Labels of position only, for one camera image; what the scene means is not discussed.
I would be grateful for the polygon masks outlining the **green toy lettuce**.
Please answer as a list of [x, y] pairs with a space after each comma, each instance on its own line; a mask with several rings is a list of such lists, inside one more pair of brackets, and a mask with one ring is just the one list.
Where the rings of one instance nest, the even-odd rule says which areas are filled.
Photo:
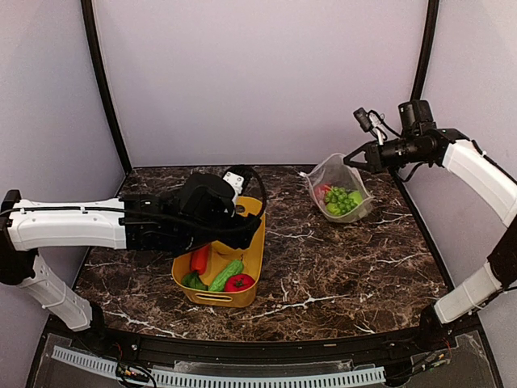
[[339, 203], [328, 203], [326, 205], [326, 211], [331, 216], [340, 216], [342, 214], [342, 210], [340, 209]]

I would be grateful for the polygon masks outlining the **green toy cabbage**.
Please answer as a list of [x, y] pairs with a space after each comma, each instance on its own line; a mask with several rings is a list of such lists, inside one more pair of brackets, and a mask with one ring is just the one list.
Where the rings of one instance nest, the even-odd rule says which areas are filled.
[[364, 200], [359, 191], [348, 192], [347, 199], [349, 203], [354, 206], [360, 205]]

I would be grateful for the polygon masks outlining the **red toy tomato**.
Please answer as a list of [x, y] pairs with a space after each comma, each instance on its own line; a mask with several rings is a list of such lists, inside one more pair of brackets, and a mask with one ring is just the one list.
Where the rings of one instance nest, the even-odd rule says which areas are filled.
[[225, 283], [224, 291], [226, 293], [236, 293], [247, 290], [255, 284], [252, 276], [241, 273], [231, 276]]

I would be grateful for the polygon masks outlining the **red toy apple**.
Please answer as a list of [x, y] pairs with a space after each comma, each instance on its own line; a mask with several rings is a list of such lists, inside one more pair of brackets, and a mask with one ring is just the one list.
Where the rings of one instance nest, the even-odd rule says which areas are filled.
[[331, 190], [331, 186], [327, 183], [322, 183], [317, 185], [314, 188], [314, 195], [317, 200], [324, 200], [326, 198], [326, 194]]

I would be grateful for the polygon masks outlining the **green toy grapes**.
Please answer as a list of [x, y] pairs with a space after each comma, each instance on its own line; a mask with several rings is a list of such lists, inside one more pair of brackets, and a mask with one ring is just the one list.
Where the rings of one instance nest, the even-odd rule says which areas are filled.
[[331, 190], [326, 194], [326, 198], [324, 199], [325, 205], [328, 203], [339, 203], [340, 209], [342, 210], [342, 215], [349, 213], [357, 206], [351, 205], [349, 200], [347, 199], [347, 191], [344, 188], [340, 187], [331, 187]]

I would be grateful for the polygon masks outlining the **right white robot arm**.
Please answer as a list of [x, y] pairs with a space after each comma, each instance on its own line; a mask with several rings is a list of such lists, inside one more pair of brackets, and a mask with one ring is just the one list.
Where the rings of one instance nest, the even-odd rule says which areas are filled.
[[434, 319], [413, 331], [412, 343], [417, 349], [432, 349], [443, 338], [443, 326], [516, 284], [516, 182], [496, 167], [475, 141], [456, 129], [428, 129], [382, 144], [367, 142], [343, 162], [372, 174], [411, 163], [441, 167], [475, 192], [505, 228], [483, 265], [431, 307]]

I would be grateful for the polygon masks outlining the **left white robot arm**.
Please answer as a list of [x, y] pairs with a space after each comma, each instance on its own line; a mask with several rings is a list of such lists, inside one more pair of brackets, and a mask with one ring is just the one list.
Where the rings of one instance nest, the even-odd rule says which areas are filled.
[[208, 200], [193, 212], [174, 200], [129, 195], [97, 202], [43, 203], [10, 190], [1, 204], [1, 282], [17, 286], [56, 315], [96, 352], [108, 352], [113, 333], [104, 327], [102, 309], [79, 297], [40, 253], [44, 247], [105, 247], [162, 251], [175, 259], [219, 241], [248, 248], [265, 212], [235, 208], [241, 198]]

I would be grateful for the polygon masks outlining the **clear zip top bag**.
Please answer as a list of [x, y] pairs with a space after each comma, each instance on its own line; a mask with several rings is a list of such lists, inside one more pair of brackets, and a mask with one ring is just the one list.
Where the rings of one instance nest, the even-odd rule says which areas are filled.
[[324, 217], [335, 223], [352, 223], [372, 211], [373, 196], [356, 168], [346, 166], [344, 154], [334, 153], [309, 173], [299, 175], [308, 184], [309, 194]]

